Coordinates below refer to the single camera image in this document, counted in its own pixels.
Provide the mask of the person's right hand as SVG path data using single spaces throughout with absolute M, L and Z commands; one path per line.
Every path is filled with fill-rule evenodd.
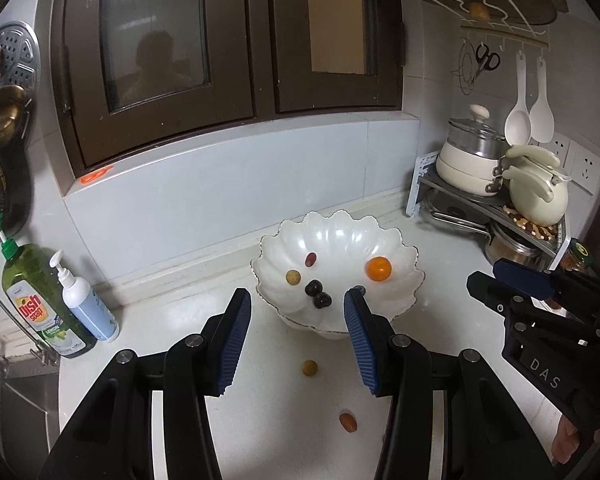
M 552 455 L 560 464 L 569 462 L 579 447 L 578 428 L 565 416 L 559 419 L 556 434 L 552 443 Z

